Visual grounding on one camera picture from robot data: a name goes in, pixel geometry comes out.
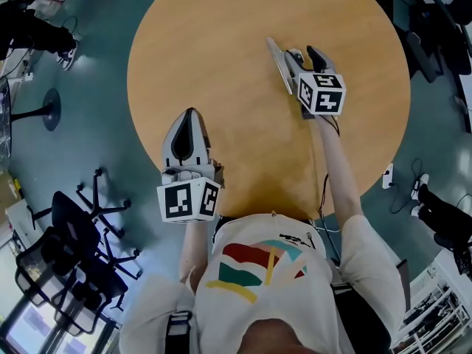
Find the table top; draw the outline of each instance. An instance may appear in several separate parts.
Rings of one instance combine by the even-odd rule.
[[[131,116],[162,169],[170,126],[185,109],[200,111],[211,156],[225,167],[219,214],[317,218],[321,138],[288,95],[266,37],[305,59],[311,45],[334,61],[347,87],[341,140],[366,192],[397,152],[410,101],[400,40],[375,0],[155,0],[128,63]]]

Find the black wire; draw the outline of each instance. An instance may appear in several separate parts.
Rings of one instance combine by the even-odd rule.
[[[29,35],[27,35],[27,37],[28,37],[28,38],[31,40],[31,42],[32,42],[31,47],[24,53],[24,55],[21,57],[20,61],[19,61],[18,64],[15,66],[15,68],[12,69],[12,70],[11,70],[10,72],[8,72],[7,74],[4,74],[2,77],[0,77],[0,80],[3,80],[4,77],[7,77],[9,74],[11,74],[13,71],[15,71],[15,70],[18,68],[18,66],[21,64],[21,62],[23,61],[24,57],[27,56],[27,53],[30,52],[30,51],[32,50],[32,48],[35,46],[34,40],[33,40]]]
[[[467,197],[468,195],[469,195],[470,197],[472,197],[472,194],[466,193],[462,198],[459,199],[459,202],[457,202],[456,207],[459,207],[459,203],[461,203],[461,202],[462,202],[462,199],[464,199],[464,198]]]
[[[420,169],[419,169],[418,173],[416,173],[416,171],[414,170],[414,165],[416,164],[416,162],[420,162]],[[410,165],[410,169],[412,170],[413,176],[414,176],[413,186],[412,186],[412,190],[413,190],[416,182],[423,175],[423,160],[420,159],[419,157],[417,157],[415,160],[413,160],[412,164]],[[397,187],[397,194],[395,195],[395,198],[393,198],[392,205],[389,208],[390,213],[395,215],[395,214],[398,214],[402,209],[404,209],[406,207],[406,205],[410,202],[412,197],[409,196],[408,199],[406,199],[405,202],[401,205],[401,207],[394,211],[393,206],[395,205],[395,202],[398,200],[398,196],[400,195],[400,185],[396,184],[396,183],[392,183],[390,186],[392,186],[392,187],[396,186]]]
[[[67,20],[69,20],[70,18],[73,18],[75,20],[75,24],[74,24],[74,28],[72,30],[69,30],[71,34],[74,34],[76,31],[77,31],[77,34],[82,36],[80,33],[79,33],[79,29],[78,29],[78,26],[79,26],[79,19],[77,18],[76,15],[70,15],[69,17],[67,17],[64,22],[62,23],[61,27],[65,27],[64,24],[67,22]]]
[[[341,134],[339,133],[339,125],[338,125],[338,122],[336,121],[336,119],[333,117],[333,122],[331,122],[328,118],[326,118],[324,115],[320,115],[320,117],[322,119],[324,119],[326,122],[328,122],[331,126],[333,126],[333,128],[336,130],[336,133],[338,133],[338,136],[341,136]]]
[[[338,134],[338,136],[341,136],[340,131],[339,131],[338,122],[336,121],[336,119],[333,116],[330,116],[330,117],[333,118],[334,123],[331,122],[324,115],[321,115],[320,117],[322,119],[324,119],[326,122],[328,122],[331,126],[333,126],[333,128],[336,130],[336,133]],[[326,221],[325,221],[325,214],[323,213],[323,206],[325,205],[325,199],[326,199],[326,186],[327,186],[328,177],[329,177],[328,174],[326,174],[326,176],[324,177],[322,200],[321,200],[321,203],[319,204],[318,214],[319,214],[319,217],[322,221],[322,225],[323,225],[324,231],[326,232],[327,238],[330,241],[331,247],[333,248],[334,254],[336,255],[338,261],[341,262],[341,256],[338,253],[338,249],[336,249],[336,246],[334,245],[333,239],[331,238],[331,235],[330,235],[329,231],[327,230]]]

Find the black pants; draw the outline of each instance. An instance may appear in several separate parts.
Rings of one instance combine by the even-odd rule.
[[[72,34],[65,27],[55,27],[28,13],[20,13],[17,17],[11,48],[64,54],[76,47]]]
[[[472,236],[472,217],[457,207],[447,204],[422,185],[418,199],[424,206],[418,217],[442,238],[464,245]]]

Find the sneaker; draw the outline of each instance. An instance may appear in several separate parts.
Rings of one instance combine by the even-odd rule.
[[[77,45],[67,54],[63,55],[62,68],[64,71],[68,70],[74,62],[75,53],[77,52],[77,48],[79,47],[79,41],[75,42],[77,43]]]
[[[418,215],[420,214],[421,208],[424,206],[424,204],[420,204],[419,206],[415,206],[412,208],[412,216],[416,216],[418,218]]]
[[[420,190],[421,185],[427,185],[429,181],[429,174],[424,173],[419,180],[414,183],[412,190],[412,199],[414,201],[418,200],[418,190]]]

